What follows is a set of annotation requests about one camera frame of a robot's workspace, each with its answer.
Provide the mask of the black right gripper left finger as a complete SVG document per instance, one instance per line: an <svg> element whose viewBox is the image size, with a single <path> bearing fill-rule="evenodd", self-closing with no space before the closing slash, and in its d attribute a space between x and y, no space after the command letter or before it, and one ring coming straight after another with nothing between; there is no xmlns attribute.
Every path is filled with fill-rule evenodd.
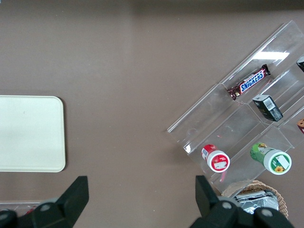
<svg viewBox="0 0 304 228"><path fill-rule="evenodd" d="M19 228L72 228L89 201L88 178L79 176L55 201L18 218Z"/></svg>

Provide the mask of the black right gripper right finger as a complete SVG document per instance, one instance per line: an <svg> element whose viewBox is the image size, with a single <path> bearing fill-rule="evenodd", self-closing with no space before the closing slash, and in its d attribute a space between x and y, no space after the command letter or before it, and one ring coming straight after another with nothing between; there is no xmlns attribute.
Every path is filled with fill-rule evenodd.
<svg viewBox="0 0 304 228"><path fill-rule="evenodd" d="M192 228L293 228L294 225L279 211L257 208L253 214L227 200L219 200L207 178L195 179L195 199L201 217Z"/></svg>

